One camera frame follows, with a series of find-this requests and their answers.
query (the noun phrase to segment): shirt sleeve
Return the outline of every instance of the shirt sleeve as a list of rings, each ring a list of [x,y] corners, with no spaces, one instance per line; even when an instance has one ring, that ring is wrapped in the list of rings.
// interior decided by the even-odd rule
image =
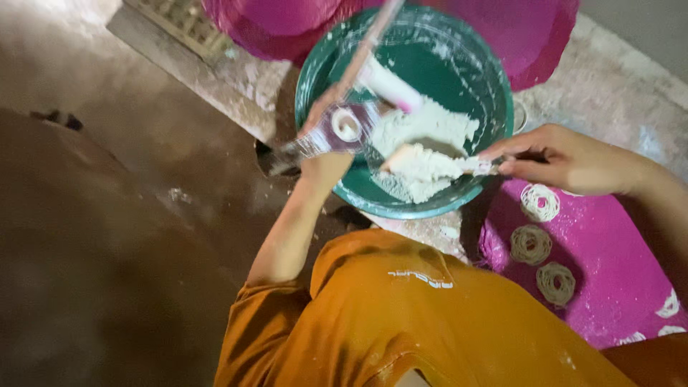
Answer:
[[[261,385],[308,302],[295,281],[241,288],[229,310],[214,385]]]

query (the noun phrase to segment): teal plastic bowl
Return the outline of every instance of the teal plastic bowl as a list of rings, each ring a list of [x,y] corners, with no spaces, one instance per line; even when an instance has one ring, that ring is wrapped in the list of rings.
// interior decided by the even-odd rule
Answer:
[[[297,127],[315,100],[337,82],[351,61],[377,9],[368,9],[334,26],[308,55],[299,75],[295,101]],[[390,25],[376,58],[421,94],[453,112],[480,120],[465,150],[476,154],[513,132],[513,100],[502,65],[480,35],[463,21],[430,7],[404,7]],[[354,100],[371,99],[368,93]],[[453,211],[474,199],[487,176],[463,176],[425,203],[405,203],[370,178],[358,155],[334,193],[367,213],[393,219],[420,219]]]

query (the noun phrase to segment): orange shirt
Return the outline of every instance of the orange shirt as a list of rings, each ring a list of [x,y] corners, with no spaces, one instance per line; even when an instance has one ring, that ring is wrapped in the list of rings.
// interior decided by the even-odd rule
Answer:
[[[295,282],[239,292],[215,385],[391,386],[416,369],[431,386],[634,386],[617,367],[658,385],[688,380],[687,338],[652,340],[674,352],[657,355],[659,343],[642,362],[650,342],[613,348],[615,366],[513,282],[366,230],[323,248],[310,294]]]

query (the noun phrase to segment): person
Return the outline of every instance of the person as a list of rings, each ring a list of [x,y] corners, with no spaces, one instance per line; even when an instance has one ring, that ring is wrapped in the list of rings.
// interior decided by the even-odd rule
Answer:
[[[503,156],[505,176],[615,195],[688,299],[688,189],[665,168],[553,124],[480,155]],[[303,161],[231,306],[216,386],[688,384],[688,334],[597,351],[509,280],[381,229],[330,241],[306,290],[316,218],[351,161]]]

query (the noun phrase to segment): wet floor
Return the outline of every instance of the wet floor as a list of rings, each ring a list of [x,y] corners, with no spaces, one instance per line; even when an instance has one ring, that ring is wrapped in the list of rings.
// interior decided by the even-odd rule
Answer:
[[[228,308],[294,184],[253,138],[111,35],[118,1],[3,2],[0,380],[207,385]],[[311,259],[347,221],[330,198]]]

